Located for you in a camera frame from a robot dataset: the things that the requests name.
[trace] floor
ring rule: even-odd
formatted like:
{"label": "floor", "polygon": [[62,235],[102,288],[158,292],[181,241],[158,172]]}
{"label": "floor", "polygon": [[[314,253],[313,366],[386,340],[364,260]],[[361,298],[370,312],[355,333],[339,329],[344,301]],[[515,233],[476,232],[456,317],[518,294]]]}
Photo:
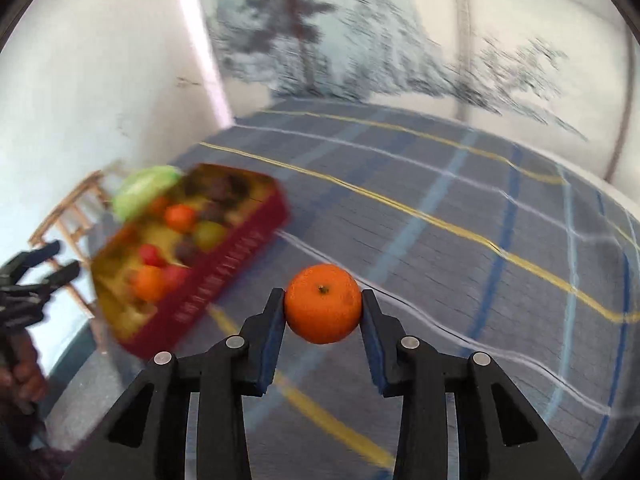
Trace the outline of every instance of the floor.
{"label": "floor", "polygon": [[[239,326],[261,311],[271,288],[301,268],[335,262],[439,351],[491,354],[586,478],[601,475],[622,450],[640,418],[632,384],[640,367],[633,352],[639,227],[593,187],[456,123],[325,100],[279,102],[175,161],[198,162],[273,175],[292,212],[219,298],[217,312],[228,322]],[[107,218],[93,232],[94,250],[115,228]],[[216,319],[203,319],[176,353],[202,352],[225,336]],[[53,444],[72,446],[119,394],[117,375],[127,383],[139,369],[122,354],[115,366],[94,354],[47,420]],[[287,330],[278,369],[295,395],[319,408],[316,415],[339,419],[372,446],[358,452],[323,431],[316,415],[291,402],[291,391],[274,385],[244,402],[255,479],[390,478],[401,405],[377,394],[357,331],[311,346]],[[191,409],[188,478],[194,402]],[[455,446],[452,432],[450,478],[457,478]]]}

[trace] mountain painting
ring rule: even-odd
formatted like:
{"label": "mountain painting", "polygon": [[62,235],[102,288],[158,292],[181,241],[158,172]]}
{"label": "mountain painting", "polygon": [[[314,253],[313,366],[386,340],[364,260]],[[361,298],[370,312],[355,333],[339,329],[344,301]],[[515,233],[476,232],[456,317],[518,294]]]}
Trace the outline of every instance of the mountain painting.
{"label": "mountain painting", "polygon": [[542,38],[510,50],[476,31],[471,78],[462,86],[414,0],[205,0],[204,7],[223,76],[262,83],[273,97],[452,98],[587,140],[547,106],[562,97],[567,56]]}

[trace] hand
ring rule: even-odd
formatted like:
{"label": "hand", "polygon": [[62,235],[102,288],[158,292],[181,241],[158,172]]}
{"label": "hand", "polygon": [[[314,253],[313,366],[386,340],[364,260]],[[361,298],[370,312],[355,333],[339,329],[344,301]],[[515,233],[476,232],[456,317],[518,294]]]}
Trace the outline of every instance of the hand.
{"label": "hand", "polygon": [[0,398],[38,402],[47,390],[47,380],[38,366],[38,351],[27,331],[9,337],[18,364],[13,370],[0,367]]}

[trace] silver screw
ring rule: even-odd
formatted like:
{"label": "silver screw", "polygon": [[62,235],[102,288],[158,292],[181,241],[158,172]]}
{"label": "silver screw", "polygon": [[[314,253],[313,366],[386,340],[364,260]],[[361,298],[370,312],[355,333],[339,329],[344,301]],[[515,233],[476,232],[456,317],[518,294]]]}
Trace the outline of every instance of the silver screw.
{"label": "silver screw", "polygon": [[400,340],[400,344],[409,350],[413,350],[414,348],[418,348],[418,346],[420,346],[420,341],[417,337],[406,335]]}
{"label": "silver screw", "polygon": [[244,338],[241,335],[233,335],[226,340],[226,345],[229,348],[242,348],[242,345],[244,345]]}
{"label": "silver screw", "polygon": [[154,357],[154,362],[157,365],[165,365],[171,360],[171,354],[169,352],[158,352]]}
{"label": "silver screw", "polygon": [[484,352],[476,352],[474,354],[474,362],[480,366],[487,366],[491,362],[491,358]]}

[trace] cardboard box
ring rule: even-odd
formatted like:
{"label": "cardboard box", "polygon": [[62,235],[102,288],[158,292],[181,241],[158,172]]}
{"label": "cardboard box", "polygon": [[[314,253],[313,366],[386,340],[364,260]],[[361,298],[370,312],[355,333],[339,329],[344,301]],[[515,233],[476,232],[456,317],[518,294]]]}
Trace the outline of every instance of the cardboard box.
{"label": "cardboard box", "polygon": [[226,174],[242,176],[250,187],[249,196],[236,206],[236,225],[227,229],[216,247],[197,257],[179,288],[156,304],[141,306],[131,299],[127,273],[142,266],[138,249],[143,243],[159,246],[170,263],[176,263],[173,247],[182,235],[162,219],[142,213],[127,222],[92,260],[97,303],[106,323],[127,351],[144,360],[171,350],[287,220],[286,203],[276,181],[251,171],[201,164],[165,195],[174,203],[201,208],[207,199],[193,189],[202,189],[207,179]]}

